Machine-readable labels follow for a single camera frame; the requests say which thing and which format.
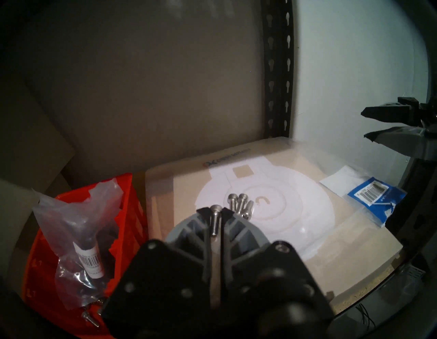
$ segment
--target white sticker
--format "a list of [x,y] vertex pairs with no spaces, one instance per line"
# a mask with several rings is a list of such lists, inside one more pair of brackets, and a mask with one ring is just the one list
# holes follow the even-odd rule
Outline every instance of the white sticker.
[[93,279],[99,279],[105,274],[101,264],[99,247],[95,245],[92,249],[82,250],[73,242],[79,260],[88,275]]
[[371,206],[375,201],[381,198],[387,190],[387,185],[384,185],[378,181],[373,181],[356,192],[354,196],[364,202],[367,206]]

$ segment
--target cardboard sheet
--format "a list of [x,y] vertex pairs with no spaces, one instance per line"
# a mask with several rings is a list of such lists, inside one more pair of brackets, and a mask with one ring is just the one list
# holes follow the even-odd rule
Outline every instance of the cardboard sheet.
[[256,201],[251,222],[269,240],[290,242],[322,291],[334,292],[333,302],[347,298],[389,265],[402,246],[388,230],[319,184],[333,173],[326,173],[327,168],[338,170],[344,164],[334,166],[328,155],[315,157],[308,149],[275,138],[148,170],[151,238],[165,239],[197,208],[227,206],[229,193],[244,192]]
[[17,239],[38,200],[31,189],[45,192],[74,149],[50,123],[19,76],[0,77],[0,109],[0,275],[5,278]]

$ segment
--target hex socket screw head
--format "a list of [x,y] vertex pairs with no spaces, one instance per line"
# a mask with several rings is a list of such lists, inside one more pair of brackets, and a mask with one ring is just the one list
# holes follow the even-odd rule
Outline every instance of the hex socket screw head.
[[212,205],[210,209],[212,211],[212,216],[209,224],[209,230],[211,232],[211,236],[215,238],[219,233],[220,212],[222,211],[223,207],[220,205]]
[[241,212],[243,211],[244,205],[245,205],[248,198],[249,197],[247,196],[247,194],[244,194],[244,193],[241,193],[238,196],[238,207],[237,207],[237,211],[236,211],[238,214],[241,214]]
[[103,306],[103,305],[105,305],[106,300],[108,300],[108,298],[106,298],[106,297],[101,297],[101,298],[99,298],[99,299],[96,301],[96,304],[97,304],[97,305],[100,305],[100,306]]
[[252,200],[248,201],[245,209],[243,209],[242,216],[246,220],[250,220],[253,215],[254,202]]
[[229,202],[229,209],[233,212],[237,210],[237,201],[238,201],[238,195],[235,193],[231,193],[228,196],[228,202]]

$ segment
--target gray plastic part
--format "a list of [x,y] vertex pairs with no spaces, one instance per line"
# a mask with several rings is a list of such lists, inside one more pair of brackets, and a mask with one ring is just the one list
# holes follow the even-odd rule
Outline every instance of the gray plastic part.
[[427,129],[410,126],[392,127],[367,133],[364,137],[408,157],[437,161],[437,139],[433,126]]
[[226,222],[223,232],[223,277],[229,285],[234,280],[232,267],[262,252],[270,242],[258,227],[236,213]]
[[177,224],[167,235],[168,247],[203,266],[202,280],[211,278],[211,240],[209,226],[199,213]]

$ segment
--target plastic bag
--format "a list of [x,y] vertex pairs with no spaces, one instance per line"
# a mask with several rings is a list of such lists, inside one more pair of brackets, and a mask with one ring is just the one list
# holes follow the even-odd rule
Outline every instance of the plastic bag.
[[123,191],[117,180],[100,182],[90,198],[65,203],[41,193],[33,212],[50,248],[59,257],[55,274],[58,296],[67,310],[85,306],[104,294],[114,276],[109,248],[118,236],[114,220]]
[[[165,238],[196,209],[228,207],[229,194],[243,192],[255,203],[250,222],[270,242],[288,241],[303,260],[309,260],[337,227],[356,224],[356,234],[377,229],[365,218],[373,221],[373,215],[364,214],[367,209],[347,196],[370,176],[356,178],[358,183],[344,187],[344,192],[321,183],[346,165],[309,144],[279,137],[149,169],[145,175],[149,235]],[[337,183],[342,187],[343,178]],[[169,206],[173,208],[170,220]],[[340,252],[333,246],[333,256]]]
[[288,140],[287,143],[296,151],[305,154],[308,161],[327,175],[319,180],[323,186],[379,227],[385,225],[396,205],[406,196],[402,189],[374,178],[364,169],[340,157],[321,151],[308,143],[292,140]]

